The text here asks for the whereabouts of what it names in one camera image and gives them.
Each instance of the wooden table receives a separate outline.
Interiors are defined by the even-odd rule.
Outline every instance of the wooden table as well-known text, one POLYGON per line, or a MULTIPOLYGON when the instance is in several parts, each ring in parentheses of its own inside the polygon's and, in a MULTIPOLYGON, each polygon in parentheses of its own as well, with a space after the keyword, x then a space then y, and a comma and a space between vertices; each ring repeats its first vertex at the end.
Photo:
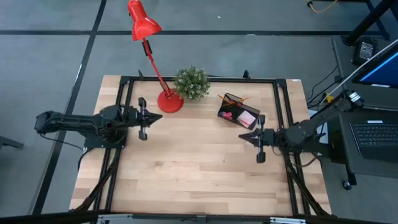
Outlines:
MULTIPOLYGON (((113 105, 120 76, 104 76, 95 113, 113 105)), ((294 121, 308 119, 300 80, 287 80, 294 121)), ((265 147, 266 162, 256 163, 257 149, 238 138, 250 130, 217 117, 221 99, 232 93, 266 115, 266 128, 278 127, 274 92, 264 83, 211 83, 201 101, 185 101, 177 113, 157 106, 159 82, 134 82, 131 104, 143 96, 150 112, 164 117, 147 129, 148 140, 138 139, 130 128, 122 150, 111 210, 126 213, 177 213, 214 215, 292 215, 285 165, 278 148, 265 147)), ((280 100, 284 114, 283 94, 280 100)), ((82 162, 70 208, 79 206, 100 176, 104 149, 95 149, 82 162)), ((313 156, 302 153, 302 164, 313 156)), ((303 168, 305 183, 320 205, 330 212, 320 163, 303 168)), ((100 208, 104 208, 107 186, 100 208)), ((303 212, 296 187, 299 211, 303 212)))

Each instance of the potted plant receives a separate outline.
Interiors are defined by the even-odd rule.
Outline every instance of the potted plant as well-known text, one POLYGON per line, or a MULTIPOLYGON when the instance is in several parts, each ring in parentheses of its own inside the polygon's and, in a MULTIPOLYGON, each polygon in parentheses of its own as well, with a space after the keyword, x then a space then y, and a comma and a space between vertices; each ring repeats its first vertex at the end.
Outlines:
POLYGON ((188 100, 200 100, 209 94, 210 83, 203 69, 190 66, 177 70, 174 78, 175 91, 188 100))

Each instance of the chair leg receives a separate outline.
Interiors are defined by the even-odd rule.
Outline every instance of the chair leg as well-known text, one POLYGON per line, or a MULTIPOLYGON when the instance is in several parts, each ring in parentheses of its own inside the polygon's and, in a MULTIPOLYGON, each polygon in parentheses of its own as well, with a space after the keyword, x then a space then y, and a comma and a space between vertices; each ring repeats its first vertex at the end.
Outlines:
POLYGON ((22 147, 24 147, 22 143, 0 136, 0 149, 2 146, 11 146, 17 149, 22 149, 22 147))

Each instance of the floor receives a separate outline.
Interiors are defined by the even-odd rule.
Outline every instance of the floor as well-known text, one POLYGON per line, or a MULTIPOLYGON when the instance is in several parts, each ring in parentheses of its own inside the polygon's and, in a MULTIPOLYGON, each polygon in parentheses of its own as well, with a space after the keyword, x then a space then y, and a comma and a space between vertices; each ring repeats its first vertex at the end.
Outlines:
MULTIPOLYGON (((98 20, 98 30, 131 30, 127 1, 103 2, 106 5, 98 20)), ((379 2, 372 1, 374 6, 379 2)), ((142 3, 148 15, 164 30, 351 31, 369 13, 363 2, 338 2, 321 14, 314 13, 305 1, 299 0, 142 0, 142 3)), ((314 6, 322 9, 329 3, 314 1, 314 6)), ((103 75, 137 75, 138 69, 144 75, 154 75, 141 43, 133 42, 130 35, 92 35, 90 38, 91 32, 79 33, 79 30, 97 30, 95 20, 100 4, 100 0, 0 1, 0 103, 3 105, 0 135, 25 144, 23 150, 4 147, 0 151, 0 179, 4 180, 0 185, 2 217, 32 211, 53 144, 35 133, 35 117, 47 110, 64 112, 76 76, 82 75, 82 70, 84 77, 73 109, 75 114, 93 113, 103 75), (9 35, 2 30, 74 30, 72 34, 82 35, 45 32, 43 35, 23 32, 9 35), (88 43, 93 46, 91 54, 85 55, 88 43)), ((391 39, 398 38, 398 23, 392 12, 387 11, 381 21, 391 39)), ((378 28, 373 25, 369 31, 378 31, 378 28)), ((340 38, 154 35, 149 40, 157 66, 164 75, 173 75, 176 69, 189 65, 222 77, 241 77, 243 71, 249 70, 252 77, 299 78, 309 97, 312 86, 336 67, 335 51, 340 38)), ((339 54, 352 54, 349 47, 340 49, 339 54)), ((341 66, 339 71, 349 75, 352 69, 341 66)), ((315 92, 331 82, 333 76, 315 92)), ((65 140, 83 145, 83 138, 75 133, 68 133, 65 140)), ((80 155, 76 148, 62 147, 44 213, 68 210, 80 155)), ((323 171, 335 215, 397 222, 398 205, 394 200, 398 197, 397 179, 358 175, 358 186, 345 191, 340 185, 346 178, 343 166, 324 160, 323 171)))

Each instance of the wheel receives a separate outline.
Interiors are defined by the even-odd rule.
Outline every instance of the wheel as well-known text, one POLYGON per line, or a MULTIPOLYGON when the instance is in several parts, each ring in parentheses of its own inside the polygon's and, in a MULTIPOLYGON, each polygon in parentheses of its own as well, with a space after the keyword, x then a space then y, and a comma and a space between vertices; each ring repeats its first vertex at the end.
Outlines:
POLYGON ((348 180, 345 180, 342 182, 344 189, 346 190, 351 190, 351 188, 353 187, 348 180))

